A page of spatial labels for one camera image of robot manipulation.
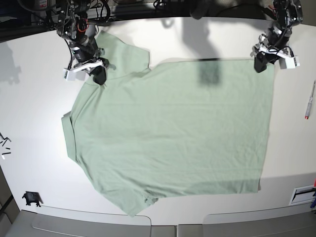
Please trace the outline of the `light green T-shirt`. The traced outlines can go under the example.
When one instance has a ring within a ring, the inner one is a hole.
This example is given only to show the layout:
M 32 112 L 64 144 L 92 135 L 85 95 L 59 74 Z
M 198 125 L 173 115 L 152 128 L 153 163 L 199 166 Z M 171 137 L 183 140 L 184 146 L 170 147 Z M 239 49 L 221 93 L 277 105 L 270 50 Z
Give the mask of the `light green T-shirt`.
M 148 51 L 101 32 L 110 65 L 62 117 L 68 157 L 129 216 L 160 198 L 259 189 L 269 136 L 273 65 L 198 60 L 149 68 Z

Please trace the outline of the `black clamp bracket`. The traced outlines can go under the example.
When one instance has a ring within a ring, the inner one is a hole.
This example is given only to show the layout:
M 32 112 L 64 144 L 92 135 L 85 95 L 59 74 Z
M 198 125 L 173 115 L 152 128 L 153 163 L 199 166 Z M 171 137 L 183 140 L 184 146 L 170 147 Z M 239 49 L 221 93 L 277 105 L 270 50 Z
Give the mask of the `black clamp bracket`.
M 22 198 L 25 199 L 27 206 L 31 206 L 32 203 L 35 203 L 36 207 L 41 207 L 40 203 L 43 203 L 37 192 L 25 192 Z

